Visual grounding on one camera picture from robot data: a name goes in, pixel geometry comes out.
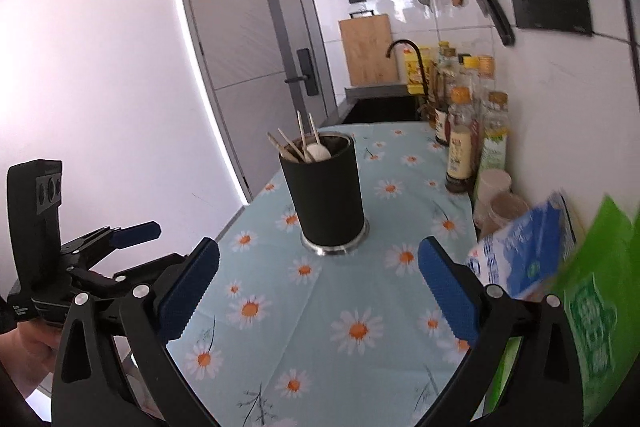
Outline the person's left hand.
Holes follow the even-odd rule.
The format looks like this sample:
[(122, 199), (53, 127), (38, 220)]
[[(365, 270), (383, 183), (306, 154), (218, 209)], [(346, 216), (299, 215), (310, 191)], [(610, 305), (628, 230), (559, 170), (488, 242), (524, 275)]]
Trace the person's left hand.
[(61, 338), (61, 329), (42, 320), (18, 323), (1, 335), (1, 365), (23, 398), (55, 371)]

